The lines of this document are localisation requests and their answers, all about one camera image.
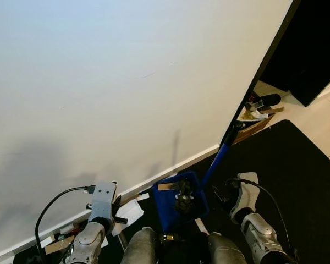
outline trash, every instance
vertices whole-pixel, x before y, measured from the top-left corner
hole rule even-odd
[[[70,233],[73,229],[76,229],[77,227],[78,227],[78,225],[74,224],[74,223],[66,225],[65,227],[60,229],[60,234],[66,235],[66,234]]]
[[[179,191],[179,193],[175,195],[175,198],[177,199],[175,210],[183,214],[191,212],[194,204],[194,197],[192,196],[193,187],[191,182],[188,180],[180,180],[173,184],[173,188]]]
[[[174,184],[175,183],[158,184],[158,190],[159,191],[175,190]]]
[[[66,238],[65,235],[59,235],[58,238],[57,238],[57,240],[58,241],[61,241],[61,240],[64,240],[65,238]]]
[[[67,247],[67,249],[65,250],[65,253],[62,255],[62,257],[56,263],[60,264],[62,262],[63,264],[66,264],[68,262],[69,258],[71,257],[73,250],[74,250],[74,248],[73,248],[72,244],[70,244]]]
[[[175,196],[179,193],[178,190],[158,190],[159,184],[170,183],[173,185],[180,180],[190,181],[191,186],[194,189],[192,194],[194,204],[189,213],[180,213],[175,210],[175,204],[178,201]],[[165,233],[209,213],[209,205],[206,201],[204,191],[202,190],[194,172],[185,172],[155,183],[153,185],[153,193],[158,208],[161,226]]]
[[[256,122],[262,121],[266,118],[268,118],[268,114],[261,114],[258,110],[256,110],[255,112],[251,112],[244,107],[237,120],[242,122]]]
[[[103,248],[103,247],[107,246],[108,244],[109,244],[109,242],[105,237],[103,243],[101,243],[101,247]]]
[[[61,249],[67,248],[73,242],[74,238],[75,238],[75,236],[73,235],[73,236],[65,238],[61,241],[55,242],[51,245],[47,245],[45,247],[45,254],[48,255],[48,254],[54,253],[56,251],[59,251]]]
[[[255,103],[251,103],[251,102],[247,102],[245,104],[245,108],[247,109],[247,111],[250,112],[256,112],[259,108],[263,107],[263,100],[259,100],[258,102]]]
[[[53,243],[54,241],[55,241],[54,235],[50,235],[46,239],[43,239],[42,241],[40,241],[40,244],[41,244],[42,248],[45,248],[47,245]]]
[[[146,193],[146,194],[140,194],[140,195],[136,198],[136,200],[137,200],[137,201],[142,201],[142,200],[145,200],[145,199],[148,199],[148,198],[149,198],[149,194]]]
[[[125,205],[121,206],[120,209],[117,211],[116,216],[126,218],[127,224],[120,224],[116,223],[114,230],[112,231],[112,235],[118,235],[123,229],[129,227],[134,222],[136,222],[142,215],[144,211],[138,204],[136,199],[133,199],[126,203]]]
[[[208,232],[208,230],[206,229],[205,225],[203,224],[202,219],[197,218],[197,219],[196,219],[196,224],[197,224],[197,226],[198,226],[200,232],[202,232],[202,233],[206,233],[207,235],[209,235],[209,232]]]

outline robotic hand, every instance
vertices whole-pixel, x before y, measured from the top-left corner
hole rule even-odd
[[[115,222],[127,224],[127,219],[116,216],[121,196],[115,199],[115,193],[116,183],[96,185],[92,204],[87,205],[87,209],[92,209],[92,214],[85,229],[74,240],[74,251],[68,264],[96,264],[101,252],[101,244],[105,236],[114,229]]]
[[[258,183],[256,173],[240,173],[238,178],[239,195],[236,204],[230,211],[232,222],[241,225],[241,231],[252,250],[255,264],[283,263],[296,264],[281,247],[277,241],[275,230],[269,225],[260,214],[255,212],[255,203],[259,195],[259,188],[244,183],[250,181]],[[213,263],[241,263],[245,264],[244,256],[236,245],[218,233],[209,236],[210,252]]]

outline white wall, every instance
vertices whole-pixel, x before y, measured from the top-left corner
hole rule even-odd
[[[0,0],[0,251],[217,144],[290,3]]]

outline broom handle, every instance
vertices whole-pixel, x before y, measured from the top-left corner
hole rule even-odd
[[[209,181],[209,179],[212,176],[213,172],[215,171],[216,167],[218,167],[220,161],[225,156],[228,149],[231,147],[232,143],[235,141],[235,139],[237,137],[237,134],[238,134],[238,131],[240,129],[242,129],[243,126],[244,125],[243,125],[242,122],[237,122],[236,124],[234,124],[232,130],[227,135],[227,137],[224,141],[224,144],[221,146],[221,148],[220,148],[219,152],[217,153],[213,163],[211,163],[209,170],[207,171],[207,173],[204,176],[204,179],[202,181],[202,187],[203,188],[207,184],[207,182]]]

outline floor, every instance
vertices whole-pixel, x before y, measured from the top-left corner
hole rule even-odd
[[[290,92],[262,81],[258,82],[254,91],[260,96],[274,93],[282,97],[280,104],[273,108],[285,109],[277,113],[268,126],[283,119],[291,120],[330,159],[330,95],[305,107]]]

